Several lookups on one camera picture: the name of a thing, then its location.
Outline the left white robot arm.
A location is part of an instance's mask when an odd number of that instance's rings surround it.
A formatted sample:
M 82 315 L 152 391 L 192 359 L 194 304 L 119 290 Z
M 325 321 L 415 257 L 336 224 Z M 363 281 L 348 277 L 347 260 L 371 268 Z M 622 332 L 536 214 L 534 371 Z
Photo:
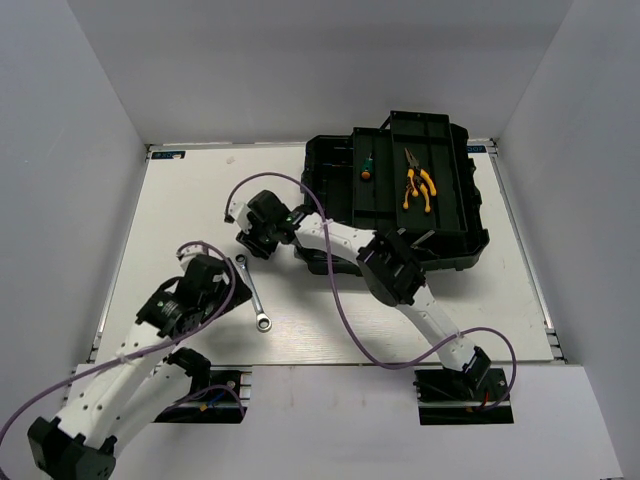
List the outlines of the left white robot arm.
M 211 361 L 181 343 L 250 298 L 229 258 L 186 260 L 183 275 L 138 311 L 112 362 L 52 419 L 29 427 L 35 465 L 52 479 L 109 478 L 127 443 L 165 409 L 215 389 Z

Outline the green orange stubby screwdriver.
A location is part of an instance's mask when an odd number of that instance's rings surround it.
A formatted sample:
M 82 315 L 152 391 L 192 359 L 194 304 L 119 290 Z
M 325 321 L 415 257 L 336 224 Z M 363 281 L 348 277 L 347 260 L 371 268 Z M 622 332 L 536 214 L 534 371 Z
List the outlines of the green orange stubby screwdriver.
M 373 177 L 373 172 L 374 172 L 374 157 L 373 157 L 373 153 L 370 152 L 361 165 L 360 178 L 363 181 L 369 181 Z

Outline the black plastic toolbox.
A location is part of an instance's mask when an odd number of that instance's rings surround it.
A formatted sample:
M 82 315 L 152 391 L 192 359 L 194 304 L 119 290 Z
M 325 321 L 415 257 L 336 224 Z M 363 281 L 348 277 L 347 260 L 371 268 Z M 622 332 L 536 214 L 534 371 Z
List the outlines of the black plastic toolbox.
M 446 114 L 393 111 L 377 128 L 356 127 L 347 135 L 317 135 L 305 147 L 301 181 L 304 202 L 328 218 L 364 230 L 396 230 L 414 248 L 427 271 L 473 267 L 489 243 L 480 215 L 468 131 Z M 435 183 L 430 213 L 424 198 L 402 209 L 408 164 L 404 148 Z M 373 153 L 374 172 L 360 178 Z

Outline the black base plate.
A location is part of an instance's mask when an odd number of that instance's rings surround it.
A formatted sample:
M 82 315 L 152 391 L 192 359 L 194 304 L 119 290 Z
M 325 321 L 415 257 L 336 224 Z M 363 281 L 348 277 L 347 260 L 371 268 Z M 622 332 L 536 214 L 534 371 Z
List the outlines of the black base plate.
M 249 368 L 212 368 L 210 388 L 193 387 L 192 398 L 165 409 L 154 420 L 158 424 L 239 425 L 248 412 L 251 396 L 252 371 Z
M 503 369 L 491 368 L 479 389 L 471 392 L 444 369 L 419 369 L 416 388 L 421 426 L 506 425 L 514 423 L 510 396 L 489 409 L 507 392 Z

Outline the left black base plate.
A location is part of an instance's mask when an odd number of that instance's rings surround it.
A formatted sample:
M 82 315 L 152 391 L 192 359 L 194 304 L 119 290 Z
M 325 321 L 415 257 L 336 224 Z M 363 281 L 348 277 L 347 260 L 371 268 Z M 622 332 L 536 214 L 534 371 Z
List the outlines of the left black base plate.
M 252 371 L 249 368 L 212 368 L 210 388 L 193 387 L 192 398 L 165 409 L 154 420 L 158 424 L 239 425 L 248 412 L 251 396 Z

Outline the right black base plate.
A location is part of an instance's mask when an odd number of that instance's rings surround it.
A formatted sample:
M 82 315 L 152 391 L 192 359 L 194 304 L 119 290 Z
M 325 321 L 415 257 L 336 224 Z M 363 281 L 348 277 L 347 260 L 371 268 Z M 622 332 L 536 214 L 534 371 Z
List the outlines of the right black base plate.
M 419 369 L 416 388 L 421 426 L 506 425 L 514 423 L 510 396 L 489 409 L 507 392 L 503 369 L 491 368 L 479 389 L 471 392 L 444 369 Z

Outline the long silver combination wrench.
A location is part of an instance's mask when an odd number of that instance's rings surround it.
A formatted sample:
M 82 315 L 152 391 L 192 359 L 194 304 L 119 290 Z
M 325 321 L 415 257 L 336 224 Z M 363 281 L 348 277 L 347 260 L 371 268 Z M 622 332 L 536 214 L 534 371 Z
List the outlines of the long silver combination wrench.
M 264 311 L 263 305 L 248 269 L 247 257 L 243 254 L 238 254 L 235 257 L 235 263 L 238 266 L 241 275 L 243 276 L 244 283 L 247 285 L 252 294 L 251 302 L 256 315 L 256 328 L 260 333 L 268 333 L 272 328 L 272 321 Z

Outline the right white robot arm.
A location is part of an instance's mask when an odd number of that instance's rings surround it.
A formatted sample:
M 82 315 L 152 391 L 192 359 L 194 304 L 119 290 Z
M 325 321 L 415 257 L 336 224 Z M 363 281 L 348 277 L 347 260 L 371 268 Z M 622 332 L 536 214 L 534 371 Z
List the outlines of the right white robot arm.
M 406 316 L 436 349 L 459 396 L 472 399 L 486 389 L 491 360 L 437 305 L 422 265 L 395 231 L 356 229 L 304 205 L 290 210 L 269 190 L 247 203 L 231 200 L 225 220 L 239 226 L 237 241 L 257 257 L 292 244 L 356 266 L 374 298 Z

